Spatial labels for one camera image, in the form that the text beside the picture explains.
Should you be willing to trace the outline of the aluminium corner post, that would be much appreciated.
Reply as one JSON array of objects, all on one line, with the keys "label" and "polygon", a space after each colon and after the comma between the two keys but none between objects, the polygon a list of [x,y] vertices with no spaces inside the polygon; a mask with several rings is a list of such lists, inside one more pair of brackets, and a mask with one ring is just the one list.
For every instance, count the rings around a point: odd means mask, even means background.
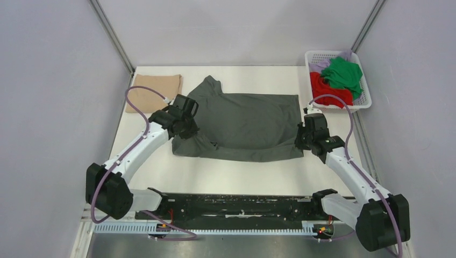
[{"label": "aluminium corner post", "polygon": [[357,52],[359,48],[361,47],[362,43],[364,42],[365,38],[367,37],[367,34],[369,33],[371,27],[373,26],[374,22],[376,21],[378,15],[382,11],[386,0],[376,0],[374,3],[374,6],[372,7],[371,11],[369,12],[369,15],[367,19],[365,20],[360,32],[358,33],[351,50],[353,52]]},{"label": "aluminium corner post", "polygon": [[103,10],[102,5],[98,0],[88,0],[89,4],[91,5],[92,9],[95,12],[98,20],[100,21],[104,31],[106,32],[110,42],[112,43],[116,53],[120,57],[121,62],[123,63],[126,70],[132,76],[135,72],[135,66],[132,64],[130,58],[128,57],[122,43],[117,36],[113,26],[111,25],[105,11]]}]

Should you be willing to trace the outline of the folded beige t shirt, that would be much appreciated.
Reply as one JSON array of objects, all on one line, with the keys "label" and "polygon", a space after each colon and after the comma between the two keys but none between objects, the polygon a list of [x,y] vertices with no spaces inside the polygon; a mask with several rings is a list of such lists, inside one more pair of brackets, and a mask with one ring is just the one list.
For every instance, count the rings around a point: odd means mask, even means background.
[{"label": "folded beige t shirt", "polygon": [[[182,93],[182,75],[151,76],[137,75],[133,86],[143,86],[157,91],[169,101]],[[132,89],[128,93],[129,101],[142,113],[149,114],[164,108],[167,103],[158,94],[146,89]]]}]

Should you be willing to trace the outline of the left aluminium corner post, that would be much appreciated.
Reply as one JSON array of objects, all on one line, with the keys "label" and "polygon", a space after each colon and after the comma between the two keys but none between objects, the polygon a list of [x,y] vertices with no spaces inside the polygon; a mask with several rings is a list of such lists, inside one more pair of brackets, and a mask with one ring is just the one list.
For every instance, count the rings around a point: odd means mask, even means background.
[{"label": "left aluminium corner post", "polygon": [[135,66],[132,64],[130,58],[128,57],[122,43],[117,36],[113,26],[111,25],[105,11],[103,10],[102,5],[98,0],[88,0],[89,4],[91,5],[92,9],[95,12],[98,20],[100,21],[104,31],[106,32],[110,42],[112,43],[116,53],[120,57],[121,62],[123,63],[126,70],[132,76],[135,72]]}]

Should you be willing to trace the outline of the right aluminium corner post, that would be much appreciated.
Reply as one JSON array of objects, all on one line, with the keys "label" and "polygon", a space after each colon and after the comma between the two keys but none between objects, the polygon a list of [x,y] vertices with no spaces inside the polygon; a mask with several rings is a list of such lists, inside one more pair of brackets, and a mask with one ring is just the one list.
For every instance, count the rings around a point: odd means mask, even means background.
[{"label": "right aluminium corner post", "polygon": [[357,52],[359,48],[361,47],[362,43],[364,42],[365,38],[367,37],[367,34],[369,33],[371,27],[373,26],[374,22],[376,21],[378,15],[382,11],[386,0],[376,0],[374,3],[374,6],[372,7],[371,11],[369,12],[369,15],[367,19],[365,20],[360,32],[358,33],[351,50],[353,52]]}]

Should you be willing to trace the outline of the red t shirt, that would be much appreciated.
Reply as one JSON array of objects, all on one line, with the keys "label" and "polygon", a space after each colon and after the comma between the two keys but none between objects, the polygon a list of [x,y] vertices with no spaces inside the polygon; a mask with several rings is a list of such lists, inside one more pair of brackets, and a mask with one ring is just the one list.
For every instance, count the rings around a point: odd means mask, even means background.
[{"label": "red t shirt", "polygon": [[[329,86],[328,83],[324,81],[324,79],[320,76],[318,72],[311,72],[310,74],[310,82],[312,88],[313,97],[318,97],[321,95],[334,95],[340,98],[345,102],[346,105],[353,105],[353,96],[351,92],[347,89],[336,89]],[[315,101],[317,104],[321,105],[335,105],[341,109],[344,108],[344,105],[336,100],[333,97],[322,97]]]}]

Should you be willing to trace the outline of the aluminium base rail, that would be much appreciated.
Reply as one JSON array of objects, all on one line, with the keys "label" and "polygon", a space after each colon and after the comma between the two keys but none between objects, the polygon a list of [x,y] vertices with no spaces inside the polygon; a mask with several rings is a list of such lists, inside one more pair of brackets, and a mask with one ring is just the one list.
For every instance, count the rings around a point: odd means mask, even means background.
[{"label": "aluminium base rail", "polygon": [[[207,200],[209,202],[209,207],[214,208],[216,211],[228,211],[231,209],[234,211],[246,212],[249,209],[253,210],[253,206],[255,205],[266,203],[265,201],[248,200],[246,197],[242,197],[241,200],[245,200],[247,203],[242,204],[240,207],[234,207],[233,204],[229,204],[227,200],[222,200],[220,197],[215,197],[213,200],[210,200],[209,197],[204,197],[203,200]],[[316,214],[318,216],[333,215],[341,218],[341,214],[338,213],[334,207],[330,208],[329,201],[329,197],[326,196],[322,200],[308,198],[303,203],[310,206],[310,212],[312,214]],[[408,213],[408,202],[402,195],[390,195],[385,200],[370,199],[367,203],[358,202],[353,198],[341,198],[340,201],[343,203],[344,207],[352,205],[356,209],[371,207],[373,209],[378,208],[384,212],[391,211],[396,219],[398,219],[402,212]],[[149,209],[152,210],[152,212],[159,212],[160,210],[167,211],[172,205],[177,203],[178,200],[176,197],[164,197],[160,202],[153,203],[152,207]],[[84,210],[90,212],[91,215],[95,217],[103,213],[109,218],[118,220],[124,218],[129,212],[141,212],[143,210],[147,210],[147,207],[137,205],[132,200],[120,200],[118,203],[109,204],[101,197],[96,200],[95,204],[86,204]]]}]

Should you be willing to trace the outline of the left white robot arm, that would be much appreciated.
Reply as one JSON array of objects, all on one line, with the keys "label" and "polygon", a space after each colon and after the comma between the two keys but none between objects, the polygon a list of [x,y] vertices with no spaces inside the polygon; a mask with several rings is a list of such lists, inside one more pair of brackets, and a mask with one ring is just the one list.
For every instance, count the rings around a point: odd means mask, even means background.
[{"label": "left white robot arm", "polygon": [[91,164],[86,172],[85,200],[95,210],[113,219],[121,219],[128,212],[148,211],[162,219],[169,205],[157,190],[130,189],[129,182],[143,163],[170,139],[189,139],[199,128],[195,116],[199,104],[186,96],[177,95],[171,105],[157,110],[145,119],[145,128],[121,153],[103,164]]}]

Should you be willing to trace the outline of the white plastic laundry basket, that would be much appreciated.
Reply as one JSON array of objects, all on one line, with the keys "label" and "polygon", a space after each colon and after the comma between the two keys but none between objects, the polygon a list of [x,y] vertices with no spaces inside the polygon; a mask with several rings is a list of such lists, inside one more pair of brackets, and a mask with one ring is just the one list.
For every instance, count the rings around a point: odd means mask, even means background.
[{"label": "white plastic laundry basket", "polygon": [[351,111],[367,109],[372,99],[359,57],[351,50],[307,51],[305,63],[308,70],[310,98],[320,97],[315,105],[324,109],[342,109],[344,106],[332,97],[341,98]]}]

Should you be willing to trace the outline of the green t shirt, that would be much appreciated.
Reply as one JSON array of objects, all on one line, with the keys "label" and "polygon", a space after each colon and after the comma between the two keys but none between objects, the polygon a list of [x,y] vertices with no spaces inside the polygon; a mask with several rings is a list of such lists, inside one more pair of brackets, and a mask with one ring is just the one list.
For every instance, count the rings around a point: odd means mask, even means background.
[{"label": "green t shirt", "polygon": [[356,63],[337,57],[331,60],[331,64],[321,72],[321,76],[328,82],[330,87],[349,90],[354,100],[358,99],[363,93],[363,89],[360,86],[363,72]]}]

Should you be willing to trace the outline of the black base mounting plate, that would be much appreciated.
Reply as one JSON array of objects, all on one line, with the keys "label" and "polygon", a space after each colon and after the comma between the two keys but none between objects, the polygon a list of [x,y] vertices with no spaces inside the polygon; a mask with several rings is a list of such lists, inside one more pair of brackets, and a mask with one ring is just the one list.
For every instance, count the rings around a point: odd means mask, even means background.
[{"label": "black base mounting plate", "polygon": [[287,230],[328,221],[310,196],[166,193],[154,215],[186,230]]}]

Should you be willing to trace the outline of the dark grey t shirt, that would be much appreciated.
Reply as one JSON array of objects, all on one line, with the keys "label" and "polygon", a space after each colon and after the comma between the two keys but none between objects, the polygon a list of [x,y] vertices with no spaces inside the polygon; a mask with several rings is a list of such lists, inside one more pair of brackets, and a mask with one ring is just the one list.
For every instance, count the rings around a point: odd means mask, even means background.
[{"label": "dark grey t shirt", "polygon": [[273,162],[304,156],[295,146],[301,122],[298,95],[224,93],[222,83],[207,76],[188,97],[199,105],[197,134],[176,136],[177,156]]}]

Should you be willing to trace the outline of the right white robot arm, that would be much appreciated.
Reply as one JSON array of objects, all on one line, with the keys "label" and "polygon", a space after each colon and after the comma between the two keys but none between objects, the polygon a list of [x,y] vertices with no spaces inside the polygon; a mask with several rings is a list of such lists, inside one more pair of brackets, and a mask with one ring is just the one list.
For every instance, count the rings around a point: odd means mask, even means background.
[{"label": "right white robot arm", "polygon": [[351,227],[370,252],[399,245],[411,237],[409,202],[393,195],[369,175],[349,154],[346,142],[331,136],[322,113],[306,114],[298,125],[295,145],[309,150],[331,168],[355,198],[350,201],[333,189],[312,195],[311,214],[317,219],[331,215]]}]

